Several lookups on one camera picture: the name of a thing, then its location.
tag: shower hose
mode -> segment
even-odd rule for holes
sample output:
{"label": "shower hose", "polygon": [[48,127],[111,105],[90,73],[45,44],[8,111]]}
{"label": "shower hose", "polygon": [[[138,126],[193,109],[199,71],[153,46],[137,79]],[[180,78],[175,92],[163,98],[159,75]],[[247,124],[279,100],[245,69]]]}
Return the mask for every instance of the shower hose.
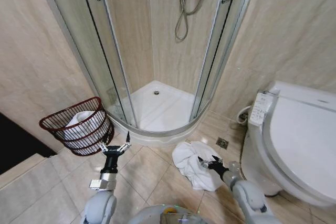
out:
{"label": "shower hose", "polygon": [[[176,26],[175,26],[175,37],[179,41],[183,41],[187,37],[188,30],[189,30],[187,17],[188,17],[188,15],[192,15],[194,13],[197,13],[198,9],[200,8],[201,2],[202,2],[202,0],[198,0],[198,3],[196,5],[196,7],[191,12],[188,12],[186,10],[186,6],[185,6],[186,5],[186,0],[180,0],[181,12],[180,12],[179,19],[177,20],[177,23],[176,23]],[[184,21],[185,21],[185,34],[182,37],[180,37],[180,36],[178,36],[177,31],[178,31],[178,28],[180,27],[182,18],[184,18]]]}

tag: toilet seat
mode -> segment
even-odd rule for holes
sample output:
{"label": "toilet seat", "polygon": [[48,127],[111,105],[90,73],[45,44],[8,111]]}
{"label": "toilet seat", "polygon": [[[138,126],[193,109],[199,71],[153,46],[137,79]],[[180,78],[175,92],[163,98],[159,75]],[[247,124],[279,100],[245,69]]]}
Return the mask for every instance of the toilet seat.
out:
{"label": "toilet seat", "polygon": [[330,109],[278,97],[261,128],[263,146],[274,167],[305,192],[334,203],[336,141],[331,123],[335,115]]}

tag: bathroom wall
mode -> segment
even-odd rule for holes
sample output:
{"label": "bathroom wall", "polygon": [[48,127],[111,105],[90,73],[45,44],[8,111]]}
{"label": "bathroom wall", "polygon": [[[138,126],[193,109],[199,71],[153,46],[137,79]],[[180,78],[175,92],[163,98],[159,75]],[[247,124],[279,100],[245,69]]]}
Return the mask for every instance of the bathroom wall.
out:
{"label": "bathroom wall", "polygon": [[[187,0],[191,11],[198,0]],[[203,0],[198,13],[188,17],[187,38],[175,39],[180,14],[179,0],[151,0],[155,80],[189,93],[195,93],[218,0]],[[182,21],[179,35],[185,31]]]}
{"label": "bathroom wall", "polygon": [[272,80],[336,92],[336,0],[250,0],[210,110],[233,119]]}
{"label": "bathroom wall", "polygon": [[0,111],[57,152],[39,120],[92,91],[46,0],[0,0],[0,14]]}
{"label": "bathroom wall", "polygon": [[150,0],[107,0],[130,92],[154,80]]}

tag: red wicker basket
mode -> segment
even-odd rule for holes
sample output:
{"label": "red wicker basket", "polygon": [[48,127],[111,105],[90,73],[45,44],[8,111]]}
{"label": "red wicker basket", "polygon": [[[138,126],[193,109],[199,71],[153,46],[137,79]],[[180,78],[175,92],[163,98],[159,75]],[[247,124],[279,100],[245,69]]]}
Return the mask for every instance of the red wicker basket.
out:
{"label": "red wicker basket", "polygon": [[[67,126],[79,112],[89,113],[90,116]],[[78,156],[88,156],[99,152],[101,150],[99,143],[104,142],[108,145],[114,136],[113,124],[99,97],[90,98],[46,116],[40,120],[39,125]]]}

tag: beige floor tile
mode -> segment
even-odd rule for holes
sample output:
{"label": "beige floor tile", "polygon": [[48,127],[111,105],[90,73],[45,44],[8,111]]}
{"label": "beige floor tile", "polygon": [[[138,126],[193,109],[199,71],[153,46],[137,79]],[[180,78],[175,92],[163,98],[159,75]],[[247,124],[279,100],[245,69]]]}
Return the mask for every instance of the beige floor tile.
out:
{"label": "beige floor tile", "polygon": [[0,190],[0,223],[10,223],[41,196],[52,189],[60,179],[49,159]]}
{"label": "beige floor tile", "polygon": [[80,166],[88,157],[80,157],[69,149],[63,148],[57,155],[50,158],[52,165],[59,177],[64,179],[69,173]]}
{"label": "beige floor tile", "polygon": [[79,214],[62,183],[35,202],[12,224],[71,223]]}
{"label": "beige floor tile", "polygon": [[318,208],[311,206],[311,213],[317,218],[323,220],[327,224],[336,224],[336,207]]}
{"label": "beige floor tile", "polygon": [[83,211],[86,202],[96,193],[89,185],[91,179],[98,179],[100,176],[101,163],[97,159],[97,154],[92,156],[62,180],[79,212]]}
{"label": "beige floor tile", "polygon": [[45,160],[45,157],[42,157],[40,154],[35,153],[29,158],[25,159],[21,163],[12,167],[8,171],[0,174],[0,189],[13,182],[15,179],[25,174],[29,170],[33,169],[34,166],[38,165],[38,163]]}
{"label": "beige floor tile", "polygon": [[281,196],[283,196],[283,198],[289,200],[290,202],[294,203],[295,205],[297,205],[298,207],[302,208],[303,210],[309,212],[309,204],[306,202],[303,202],[302,200],[294,197],[293,195],[290,195],[288,192],[286,191],[281,191],[279,193]]}
{"label": "beige floor tile", "polygon": [[228,151],[230,153],[234,152],[239,156],[245,133],[245,127],[212,111],[208,111],[195,132],[188,137],[188,140],[202,141],[219,153],[224,150],[216,145],[218,137],[221,137],[229,141]]}
{"label": "beige floor tile", "polygon": [[157,153],[160,157],[162,157],[164,160],[166,160],[168,163],[173,163],[173,158],[172,158],[172,153],[173,150],[175,149],[176,144],[174,145],[168,145],[168,146],[163,146],[161,148],[158,147],[150,147],[152,151]]}
{"label": "beige floor tile", "polygon": [[216,224],[243,224],[228,208],[224,207],[208,194],[204,194],[198,213]]}
{"label": "beige floor tile", "polygon": [[[115,136],[110,143],[110,145],[123,145],[126,142],[126,137],[124,135],[119,134]],[[134,155],[142,148],[142,145],[135,144],[131,142],[131,147],[118,158],[118,170],[121,170],[125,164],[134,157]]]}
{"label": "beige floor tile", "polygon": [[312,216],[312,224],[326,224],[327,222],[324,222],[322,220],[320,220],[319,218],[316,218],[315,216]]}
{"label": "beige floor tile", "polygon": [[73,221],[71,224],[80,224],[80,220],[81,220],[81,215],[78,215]]}
{"label": "beige floor tile", "polygon": [[148,199],[155,186],[169,167],[169,163],[148,147],[143,147],[120,174],[143,199]]}
{"label": "beige floor tile", "polygon": [[266,198],[272,212],[282,223],[304,224],[311,223],[310,213],[298,207],[289,200],[278,195]]}
{"label": "beige floor tile", "polygon": [[216,191],[207,191],[206,194],[219,201],[224,207],[228,208],[241,220],[245,219],[238,202],[233,198],[232,192],[226,185],[222,185]]}
{"label": "beige floor tile", "polygon": [[182,176],[178,169],[170,166],[147,202],[150,205],[178,205],[196,212],[203,192],[193,190],[189,180]]}
{"label": "beige floor tile", "polygon": [[117,198],[117,208],[112,217],[112,223],[125,224],[146,206],[146,202],[120,174],[117,175],[115,188],[114,195]]}

